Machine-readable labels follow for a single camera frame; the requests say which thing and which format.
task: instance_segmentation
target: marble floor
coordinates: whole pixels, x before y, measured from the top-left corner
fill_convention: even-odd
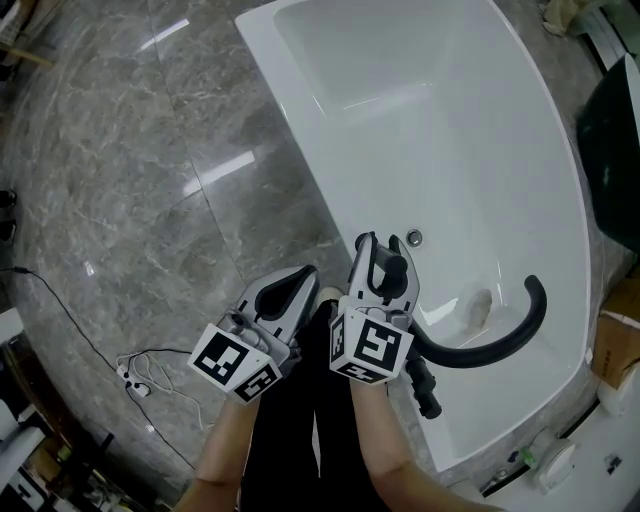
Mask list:
[[[0,187],[20,195],[11,256],[49,281],[111,361],[147,347],[192,348],[206,324],[266,271],[312,263],[323,285],[346,281],[343,241],[233,23],[260,3],[69,0],[33,48],[55,68],[23,65],[18,73],[0,132]],[[581,42],[544,32],[536,0],[497,4],[573,138],[597,67]],[[593,314],[627,254],[597,230],[588,201],[587,209]],[[112,458],[168,502],[179,497],[191,468],[146,429],[121,381],[46,289],[26,276],[7,288],[84,426],[98,438],[112,432]],[[204,420],[213,421],[223,397],[185,369],[183,356],[159,358],[176,388],[198,399]],[[582,368],[535,418],[437,477],[487,481],[542,426],[560,430],[580,414],[595,384]],[[434,473],[407,393],[400,385],[391,393],[421,465]],[[163,393],[142,405],[195,463],[205,434],[193,405]]]

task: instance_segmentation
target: person's leg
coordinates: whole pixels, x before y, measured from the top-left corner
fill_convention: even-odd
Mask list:
[[[319,479],[311,446],[313,405],[307,391],[308,374],[302,360],[289,377],[260,398],[242,480],[242,512],[314,510]]]
[[[333,301],[318,311],[298,335],[302,357],[310,363],[318,437],[320,481],[326,510],[386,511],[364,465],[349,379],[329,370]]]

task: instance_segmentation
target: overflow drain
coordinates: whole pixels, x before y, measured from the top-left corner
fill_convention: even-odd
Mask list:
[[[407,233],[407,243],[411,247],[418,247],[422,244],[422,233],[417,229],[410,229]]]

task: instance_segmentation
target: white cable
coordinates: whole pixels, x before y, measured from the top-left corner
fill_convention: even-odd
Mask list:
[[[137,366],[136,366],[137,359],[139,357],[142,357],[142,356],[144,356],[145,362],[146,362],[146,368],[145,368],[145,371],[146,371],[146,374],[147,374],[146,376],[145,375],[141,375],[140,372],[138,371]],[[191,402],[193,402],[196,405],[196,409],[198,411],[198,424],[200,425],[200,430],[202,430],[204,432],[205,430],[213,427],[214,423],[210,423],[206,427],[204,426],[204,423],[202,422],[202,408],[200,406],[200,402],[198,402],[195,398],[193,398],[193,397],[191,397],[189,395],[185,395],[184,393],[181,393],[180,391],[176,391],[175,388],[173,387],[173,382],[171,382],[171,379],[167,375],[167,372],[165,371],[164,367],[162,366],[162,364],[160,364],[160,361],[158,361],[158,359],[156,359],[153,355],[148,354],[148,353],[141,354],[140,352],[135,352],[133,354],[124,354],[124,355],[118,356],[116,358],[116,367],[119,365],[119,362],[122,359],[126,359],[126,358],[130,358],[131,359],[131,369],[133,370],[133,373],[135,374],[135,376],[138,377],[141,381],[146,382],[148,384],[151,384],[152,386],[154,386],[159,391],[163,391],[164,393],[167,393],[169,395],[179,395],[179,396],[181,396],[183,398],[186,398],[187,400],[190,400]],[[153,361],[155,364],[158,365],[158,368],[160,368],[160,371],[162,372],[162,376],[167,381],[168,387],[161,386],[153,378],[153,375],[151,374],[152,364],[151,364],[150,361]]]

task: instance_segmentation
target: forearm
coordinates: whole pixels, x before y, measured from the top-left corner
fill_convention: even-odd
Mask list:
[[[225,401],[196,467],[197,479],[240,485],[258,406],[259,400],[250,405]]]
[[[174,512],[231,512],[247,461],[259,401],[239,405],[227,400],[205,443],[196,478]]]
[[[392,511],[494,510],[456,496],[416,466],[385,386],[352,380],[351,396],[364,463],[373,486]]]
[[[372,478],[385,475],[413,462],[413,456],[386,387],[351,381],[360,450]]]

